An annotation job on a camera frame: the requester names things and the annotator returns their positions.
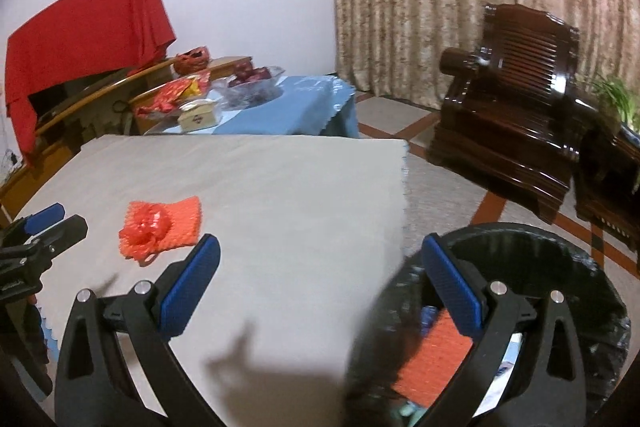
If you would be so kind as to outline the red plastic bag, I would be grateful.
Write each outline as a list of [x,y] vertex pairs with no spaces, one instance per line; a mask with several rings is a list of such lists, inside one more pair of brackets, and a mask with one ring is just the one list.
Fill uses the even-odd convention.
[[167,249],[172,219],[164,204],[130,202],[125,222],[118,232],[122,257],[144,263]]

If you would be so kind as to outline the orange foam fruit net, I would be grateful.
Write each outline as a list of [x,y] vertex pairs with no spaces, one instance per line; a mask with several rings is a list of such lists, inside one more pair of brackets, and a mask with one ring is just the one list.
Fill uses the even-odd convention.
[[472,347],[473,340],[458,332],[449,312],[443,309],[416,353],[401,367],[393,389],[419,407],[431,407]]

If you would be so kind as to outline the white blue medicine box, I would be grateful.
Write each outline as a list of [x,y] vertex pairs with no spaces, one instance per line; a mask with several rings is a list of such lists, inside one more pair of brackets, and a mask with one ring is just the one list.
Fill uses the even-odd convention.
[[498,367],[498,371],[492,380],[483,401],[475,412],[475,415],[480,415],[485,412],[493,410],[499,403],[502,395],[506,391],[506,385],[510,381],[515,362],[518,361],[518,354],[520,353],[522,343],[522,334],[514,333],[511,335],[508,347],[503,353],[502,360]]

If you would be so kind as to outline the blue plastic bag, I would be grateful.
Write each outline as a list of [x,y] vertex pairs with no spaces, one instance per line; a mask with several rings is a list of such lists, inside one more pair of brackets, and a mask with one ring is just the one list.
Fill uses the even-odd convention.
[[425,306],[421,309],[420,315],[420,335],[425,337],[432,329],[437,320],[439,309],[433,306]]

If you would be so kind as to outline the black lined trash bin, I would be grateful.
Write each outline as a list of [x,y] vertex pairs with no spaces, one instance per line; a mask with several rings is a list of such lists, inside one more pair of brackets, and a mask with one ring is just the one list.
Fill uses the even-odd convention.
[[[597,262],[562,237],[530,225],[471,225],[438,236],[486,281],[506,283],[533,305],[550,291],[561,291],[584,366],[582,426],[622,425],[632,409],[639,369],[627,363],[631,323],[625,303]],[[422,246],[386,283],[354,343],[346,374],[347,426],[423,426],[428,408],[393,389],[423,338],[421,309],[446,309],[425,273],[421,251]]]

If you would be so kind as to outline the red snack packets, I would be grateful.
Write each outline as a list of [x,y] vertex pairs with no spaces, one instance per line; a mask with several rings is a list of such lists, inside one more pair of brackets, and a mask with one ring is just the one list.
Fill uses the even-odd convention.
[[209,72],[187,75],[171,80],[154,95],[153,101],[134,110],[138,117],[166,116],[181,104],[201,98],[209,90]]

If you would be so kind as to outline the gold tissue box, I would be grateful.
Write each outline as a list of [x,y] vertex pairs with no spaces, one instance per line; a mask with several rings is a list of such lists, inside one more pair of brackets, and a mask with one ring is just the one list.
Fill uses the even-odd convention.
[[220,120],[218,103],[209,98],[201,98],[180,107],[178,125],[182,132],[192,132],[215,127]]

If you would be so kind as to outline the red cloth cover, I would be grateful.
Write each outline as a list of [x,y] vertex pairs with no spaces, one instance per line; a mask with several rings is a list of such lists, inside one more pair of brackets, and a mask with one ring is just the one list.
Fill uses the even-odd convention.
[[29,97],[122,68],[140,69],[175,41],[162,0],[58,0],[8,38],[4,96],[25,160],[36,147],[37,114]]

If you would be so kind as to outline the red bag on cabinet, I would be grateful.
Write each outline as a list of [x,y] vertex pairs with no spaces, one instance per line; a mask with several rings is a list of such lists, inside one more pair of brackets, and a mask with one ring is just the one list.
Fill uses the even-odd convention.
[[209,50],[206,46],[199,46],[188,52],[177,54],[172,67],[177,75],[186,76],[206,69],[209,61]]

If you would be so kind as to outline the dark wooden side table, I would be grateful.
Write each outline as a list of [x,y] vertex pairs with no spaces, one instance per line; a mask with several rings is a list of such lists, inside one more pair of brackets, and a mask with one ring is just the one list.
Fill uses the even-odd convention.
[[614,136],[588,131],[574,170],[576,213],[639,251],[639,135],[626,124]]

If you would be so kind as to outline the glass fruit bowl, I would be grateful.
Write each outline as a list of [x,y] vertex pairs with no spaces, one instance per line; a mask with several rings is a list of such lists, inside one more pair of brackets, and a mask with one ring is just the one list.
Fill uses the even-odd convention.
[[212,90],[220,95],[224,107],[228,109],[246,109],[259,106],[279,98],[283,93],[280,80],[284,69],[279,66],[268,66],[270,78],[236,83],[235,75],[216,79],[212,82]]

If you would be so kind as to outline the red apples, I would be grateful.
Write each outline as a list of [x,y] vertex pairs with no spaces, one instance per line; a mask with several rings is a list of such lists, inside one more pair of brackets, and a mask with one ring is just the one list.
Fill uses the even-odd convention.
[[232,79],[228,82],[228,86],[241,86],[241,84],[267,80],[271,77],[271,72],[267,67],[256,68],[252,61],[244,61],[234,66]]

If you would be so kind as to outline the grey table cloth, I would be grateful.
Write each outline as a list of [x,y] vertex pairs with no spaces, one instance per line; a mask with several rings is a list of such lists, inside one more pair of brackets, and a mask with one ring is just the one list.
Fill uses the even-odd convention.
[[119,252],[134,200],[195,196],[221,264],[171,348],[230,426],[336,426],[352,343],[400,265],[406,144],[306,135],[105,135],[26,205],[84,217],[87,237],[43,274],[40,312],[60,338],[78,291],[124,293],[149,265]]

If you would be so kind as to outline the blue table cloth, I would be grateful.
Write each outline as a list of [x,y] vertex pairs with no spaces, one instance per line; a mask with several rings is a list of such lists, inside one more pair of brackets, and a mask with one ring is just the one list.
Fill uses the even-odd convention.
[[356,89],[335,76],[285,76],[280,95],[262,105],[225,110],[204,134],[327,135],[357,138]]

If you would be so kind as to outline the green potted plant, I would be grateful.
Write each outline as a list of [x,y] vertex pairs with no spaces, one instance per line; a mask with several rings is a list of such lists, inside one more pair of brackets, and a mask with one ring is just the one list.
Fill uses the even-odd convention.
[[592,89],[602,101],[616,109],[623,124],[633,132],[639,132],[639,97],[622,78],[598,74],[592,82]]

